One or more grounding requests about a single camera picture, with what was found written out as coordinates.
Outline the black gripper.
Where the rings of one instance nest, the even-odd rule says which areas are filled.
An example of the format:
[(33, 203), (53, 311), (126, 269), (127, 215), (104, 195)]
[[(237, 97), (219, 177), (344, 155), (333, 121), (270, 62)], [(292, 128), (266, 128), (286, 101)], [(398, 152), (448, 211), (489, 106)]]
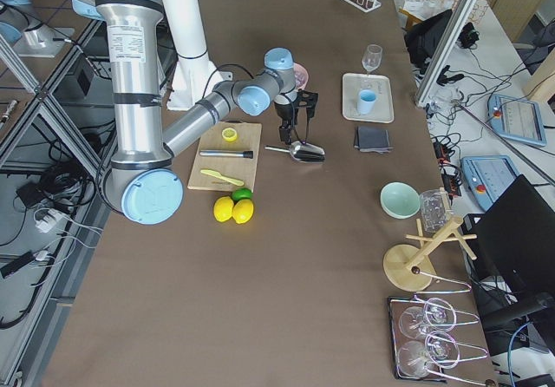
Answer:
[(316, 113), (318, 93), (299, 90), (297, 91), (297, 96), (294, 100), (292, 100), (287, 94), (280, 94), (279, 97), (286, 100), (286, 103), (274, 101), (274, 107), (277, 111), (277, 115), (282, 120), (281, 126), (278, 129), (280, 140), (291, 141), (292, 133), (295, 133), (295, 136), (299, 139), (296, 131), (297, 116), (298, 111), (304, 108), (306, 110), (307, 118), (304, 138), (306, 141), (308, 139), (310, 120)]

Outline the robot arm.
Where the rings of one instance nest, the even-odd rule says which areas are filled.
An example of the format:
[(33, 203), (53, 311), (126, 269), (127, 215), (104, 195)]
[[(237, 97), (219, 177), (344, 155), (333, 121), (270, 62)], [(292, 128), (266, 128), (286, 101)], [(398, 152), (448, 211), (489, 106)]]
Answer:
[[(259, 115), (274, 107), (288, 141), (300, 108), (312, 112), (317, 95), (299, 89), (289, 50), (275, 48), (259, 73), (225, 80), (210, 61), (198, 0), (72, 0), (75, 12), (107, 25), (117, 150), (101, 190), (128, 219), (161, 223), (180, 207), (184, 190), (173, 158), (235, 108)], [(162, 91), (156, 29), (167, 21), (178, 62), (169, 107), (182, 116), (161, 122)]]

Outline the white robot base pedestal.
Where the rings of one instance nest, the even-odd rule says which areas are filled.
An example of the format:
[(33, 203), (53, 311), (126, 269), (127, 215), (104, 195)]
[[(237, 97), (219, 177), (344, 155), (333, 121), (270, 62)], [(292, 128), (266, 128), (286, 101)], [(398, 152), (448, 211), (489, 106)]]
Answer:
[(178, 63), (167, 106), (185, 111), (223, 80), (210, 60), (198, 0), (162, 0)]

